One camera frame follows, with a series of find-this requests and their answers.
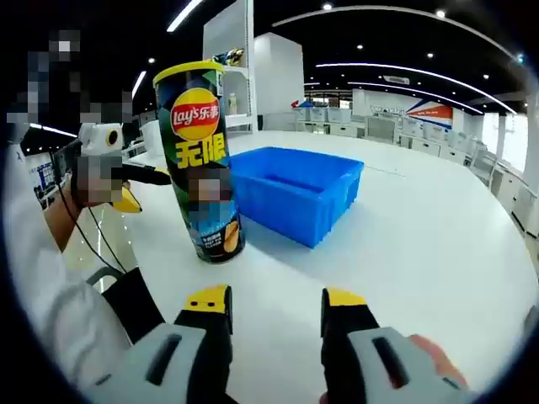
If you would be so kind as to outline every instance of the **lay's potato chip can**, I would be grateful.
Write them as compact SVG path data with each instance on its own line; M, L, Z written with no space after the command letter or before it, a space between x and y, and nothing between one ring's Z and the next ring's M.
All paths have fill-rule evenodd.
M222 65L197 61L153 79L168 172L196 253L210 263L238 255L245 238L232 192Z

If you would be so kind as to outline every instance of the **red lay's logo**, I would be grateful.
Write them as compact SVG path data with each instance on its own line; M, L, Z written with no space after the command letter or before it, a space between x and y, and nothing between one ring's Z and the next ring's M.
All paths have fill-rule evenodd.
M181 138L200 141L215 133L220 117L219 99L205 88L191 88L176 99L170 124Z

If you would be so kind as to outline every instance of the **white tabletop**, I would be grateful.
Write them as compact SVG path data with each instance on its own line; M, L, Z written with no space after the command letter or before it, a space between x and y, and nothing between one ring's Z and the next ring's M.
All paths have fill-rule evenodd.
M230 395L242 403L318 402L325 286L363 295L381 326L433 339L474 390L488 385L520 342L538 291L525 244L488 189L465 167L373 141L270 131L229 141L231 154L261 146L365 162L357 200L315 249L245 218L243 252L204 263L172 187L133 183L143 212L125 216L166 321L189 294L232 286ZM164 167L162 157L134 159Z

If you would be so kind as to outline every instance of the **window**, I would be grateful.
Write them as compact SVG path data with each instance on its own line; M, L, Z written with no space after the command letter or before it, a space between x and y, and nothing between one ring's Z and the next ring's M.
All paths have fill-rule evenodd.
M524 172L528 152L528 117L523 114L505 117L505 140L502 158Z
M499 114L486 113L483 117L483 138L482 141L487 147L487 150L496 154L498 151L498 134L499 134Z

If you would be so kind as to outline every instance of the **blue storage bin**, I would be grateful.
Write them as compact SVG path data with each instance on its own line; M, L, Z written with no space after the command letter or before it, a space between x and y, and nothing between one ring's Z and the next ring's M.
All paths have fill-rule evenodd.
M232 156L230 167L241 214L313 248L354 202L364 164L263 147Z

